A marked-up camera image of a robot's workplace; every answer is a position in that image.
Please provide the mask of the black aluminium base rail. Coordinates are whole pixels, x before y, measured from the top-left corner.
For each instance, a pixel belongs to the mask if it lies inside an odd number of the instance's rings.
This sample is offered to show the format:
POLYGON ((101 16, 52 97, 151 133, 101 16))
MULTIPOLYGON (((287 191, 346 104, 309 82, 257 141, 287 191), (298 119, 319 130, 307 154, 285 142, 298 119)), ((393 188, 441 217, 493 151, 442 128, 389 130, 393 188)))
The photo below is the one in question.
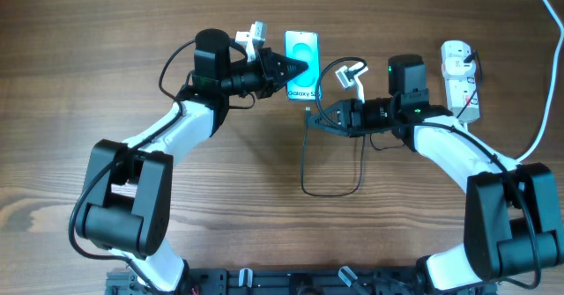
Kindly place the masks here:
POLYGON ((238 270, 191 269, 186 294, 303 294, 308 287, 322 294, 439 294, 414 267, 352 269, 357 279, 347 284, 335 269, 255 270, 252 284, 238 270))

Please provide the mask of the white power strip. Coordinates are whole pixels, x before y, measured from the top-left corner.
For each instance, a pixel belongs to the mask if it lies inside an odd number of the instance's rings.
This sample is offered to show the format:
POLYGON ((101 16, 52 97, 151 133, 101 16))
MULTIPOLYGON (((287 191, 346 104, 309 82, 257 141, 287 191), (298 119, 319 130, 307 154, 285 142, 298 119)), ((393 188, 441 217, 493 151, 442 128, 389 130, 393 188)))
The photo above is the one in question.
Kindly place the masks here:
POLYGON ((477 64, 471 47, 463 41, 445 41, 441 46, 441 57, 447 109, 462 124, 475 122, 480 113, 476 92, 477 64))

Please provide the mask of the smartphone with teal screen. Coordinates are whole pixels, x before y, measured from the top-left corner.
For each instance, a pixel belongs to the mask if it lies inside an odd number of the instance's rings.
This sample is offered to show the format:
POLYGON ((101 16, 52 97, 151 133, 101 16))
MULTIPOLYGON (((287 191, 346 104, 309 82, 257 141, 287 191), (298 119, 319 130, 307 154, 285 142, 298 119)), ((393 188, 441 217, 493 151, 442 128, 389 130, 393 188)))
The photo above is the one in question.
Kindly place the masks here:
POLYGON ((285 31, 286 56, 308 65, 298 77, 286 86, 286 97, 292 101, 315 100, 315 85, 320 75, 319 36, 315 32, 285 31))

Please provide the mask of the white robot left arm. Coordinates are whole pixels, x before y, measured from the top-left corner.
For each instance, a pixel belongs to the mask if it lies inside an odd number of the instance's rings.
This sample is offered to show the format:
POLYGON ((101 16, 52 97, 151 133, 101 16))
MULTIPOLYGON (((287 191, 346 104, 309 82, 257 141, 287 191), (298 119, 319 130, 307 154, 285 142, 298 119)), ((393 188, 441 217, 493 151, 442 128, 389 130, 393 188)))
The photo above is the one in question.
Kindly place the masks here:
POLYGON ((169 112, 122 142, 92 149, 82 192, 70 214, 68 239, 81 256, 125 262, 150 294, 198 294, 189 265, 166 240, 173 170, 226 119, 234 95, 273 93, 308 64, 273 52, 262 39, 244 41, 208 28, 190 40, 194 66, 169 112))

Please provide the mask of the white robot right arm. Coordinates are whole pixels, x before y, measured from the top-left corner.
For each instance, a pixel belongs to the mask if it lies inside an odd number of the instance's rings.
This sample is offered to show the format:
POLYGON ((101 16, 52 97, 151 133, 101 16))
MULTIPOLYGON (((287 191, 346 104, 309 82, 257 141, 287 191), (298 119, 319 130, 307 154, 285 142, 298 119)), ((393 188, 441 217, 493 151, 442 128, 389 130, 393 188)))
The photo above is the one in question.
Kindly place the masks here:
POLYGON ((446 108, 430 101, 419 55, 388 61, 389 94, 340 100, 305 113, 307 128, 367 138, 391 132, 411 151, 438 165, 465 194, 464 239, 420 258, 408 287, 442 294, 507 282, 523 273, 539 284, 546 268, 563 263, 563 221, 550 169, 523 164, 477 139, 446 108))

